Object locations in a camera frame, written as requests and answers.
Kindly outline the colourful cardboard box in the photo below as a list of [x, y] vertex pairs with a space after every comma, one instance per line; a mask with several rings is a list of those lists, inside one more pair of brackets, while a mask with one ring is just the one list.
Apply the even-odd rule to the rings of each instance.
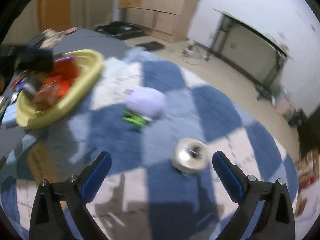
[[299, 191], [306, 189], [319, 179], [319, 151], [314, 148], [296, 163]]

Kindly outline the red foil box in tray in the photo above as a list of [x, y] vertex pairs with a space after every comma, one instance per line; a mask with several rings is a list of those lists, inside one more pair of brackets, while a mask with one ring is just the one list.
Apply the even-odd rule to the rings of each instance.
[[57, 96], [63, 97], [74, 80], [78, 77], [78, 66], [74, 56], [64, 56], [54, 61], [54, 66], [45, 84], [58, 84], [60, 86]]

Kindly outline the blue white checkered rug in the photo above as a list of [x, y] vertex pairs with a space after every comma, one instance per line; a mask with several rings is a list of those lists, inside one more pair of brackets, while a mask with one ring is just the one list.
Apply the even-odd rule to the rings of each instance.
[[[143, 127], [122, 119], [125, 92], [138, 87], [166, 97], [163, 115]], [[296, 203], [295, 165], [261, 123], [192, 72], [141, 53], [109, 58], [101, 79], [71, 112], [20, 140], [1, 169], [1, 207], [28, 239], [38, 185], [27, 154], [42, 141], [60, 181], [79, 174], [100, 152], [111, 154], [111, 170], [87, 205], [109, 239], [215, 239], [238, 206], [211, 165], [194, 176], [173, 168], [182, 138], [204, 142], [209, 155], [224, 152], [259, 180], [283, 179]]]

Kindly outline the black folding table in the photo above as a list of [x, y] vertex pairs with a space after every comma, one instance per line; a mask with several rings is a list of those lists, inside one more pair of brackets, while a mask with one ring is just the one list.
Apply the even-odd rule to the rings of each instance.
[[271, 102], [271, 85], [289, 58], [287, 49], [233, 15], [220, 11], [219, 27], [205, 60], [221, 59], [254, 83], [257, 100]]

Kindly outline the yellow plastic tray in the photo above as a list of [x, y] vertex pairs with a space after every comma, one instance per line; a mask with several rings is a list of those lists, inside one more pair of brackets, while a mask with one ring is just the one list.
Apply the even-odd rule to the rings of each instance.
[[23, 129], [47, 126], [69, 113], [97, 82], [104, 56], [91, 49], [63, 53], [51, 72], [27, 77], [16, 103], [16, 122]]

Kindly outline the brown label patch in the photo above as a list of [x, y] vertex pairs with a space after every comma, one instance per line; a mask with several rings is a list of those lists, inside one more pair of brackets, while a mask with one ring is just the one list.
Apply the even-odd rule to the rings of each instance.
[[27, 154], [27, 164], [37, 185], [44, 179], [50, 183], [58, 183], [60, 181], [56, 165], [44, 142], [37, 142], [29, 150]]

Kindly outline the wooden cabinet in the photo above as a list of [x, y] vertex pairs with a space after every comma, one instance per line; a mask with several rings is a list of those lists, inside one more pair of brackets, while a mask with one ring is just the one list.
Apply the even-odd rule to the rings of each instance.
[[150, 36], [175, 43], [187, 39], [199, 0], [118, 0], [124, 20]]

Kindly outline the black case on floor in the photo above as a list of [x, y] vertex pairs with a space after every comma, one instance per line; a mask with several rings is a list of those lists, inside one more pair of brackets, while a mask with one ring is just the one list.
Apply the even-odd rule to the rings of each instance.
[[101, 34], [114, 37], [118, 40], [124, 41], [132, 38], [145, 36], [145, 30], [135, 24], [116, 21], [108, 25], [99, 25], [94, 29]]

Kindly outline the lavender pompom keychain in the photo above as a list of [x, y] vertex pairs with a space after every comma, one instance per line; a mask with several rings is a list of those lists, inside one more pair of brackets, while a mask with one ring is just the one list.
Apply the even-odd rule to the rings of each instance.
[[135, 90], [127, 90], [122, 119], [143, 127], [163, 115], [165, 104], [165, 94], [154, 88], [138, 87]]

